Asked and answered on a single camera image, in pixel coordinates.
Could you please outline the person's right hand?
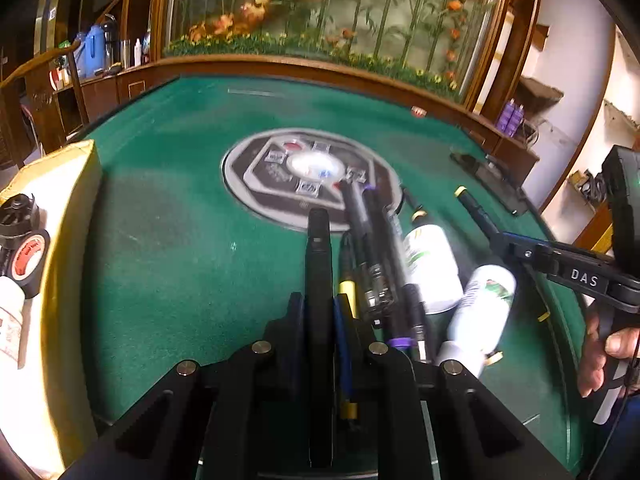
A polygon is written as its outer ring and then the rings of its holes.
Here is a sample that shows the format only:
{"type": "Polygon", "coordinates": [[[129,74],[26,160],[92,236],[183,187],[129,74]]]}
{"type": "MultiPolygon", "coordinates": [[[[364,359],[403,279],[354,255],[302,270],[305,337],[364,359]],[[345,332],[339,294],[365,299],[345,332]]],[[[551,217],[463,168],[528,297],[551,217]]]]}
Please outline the person's right hand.
{"type": "Polygon", "coordinates": [[[599,315],[595,306],[586,311],[585,338],[582,343],[577,374],[577,388],[583,398],[604,384],[604,368],[612,359],[630,360],[639,339],[638,328],[624,328],[612,333],[606,341],[599,337],[599,315]]]}

